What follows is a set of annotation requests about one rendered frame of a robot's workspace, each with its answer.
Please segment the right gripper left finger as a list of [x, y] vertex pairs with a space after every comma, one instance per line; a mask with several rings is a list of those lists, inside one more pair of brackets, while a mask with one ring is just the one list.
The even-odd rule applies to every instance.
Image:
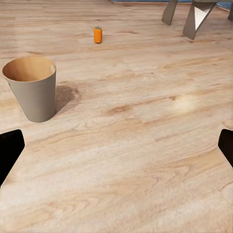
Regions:
[[0, 186], [25, 148], [20, 129], [0, 134]]

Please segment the trash can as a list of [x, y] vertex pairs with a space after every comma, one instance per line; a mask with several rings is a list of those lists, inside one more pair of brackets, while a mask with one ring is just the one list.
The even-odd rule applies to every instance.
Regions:
[[44, 57], [22, 57], [7, 63], [1, 72], [29, 121], [41, 123], [53, 118], [56, 89], [53, 61]]

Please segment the can of soda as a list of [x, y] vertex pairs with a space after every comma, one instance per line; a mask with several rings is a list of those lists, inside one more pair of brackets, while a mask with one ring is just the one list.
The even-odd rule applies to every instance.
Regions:
[[96, 27], [94, 31], [94, 42], [100, 44], [102, 42], [102, 28]]

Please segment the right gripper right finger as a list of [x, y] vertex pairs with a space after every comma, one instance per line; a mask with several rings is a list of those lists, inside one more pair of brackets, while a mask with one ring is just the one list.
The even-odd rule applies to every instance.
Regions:
[[221, 131], [218, 147], [233, 167], [233, 131], [227, 129]]

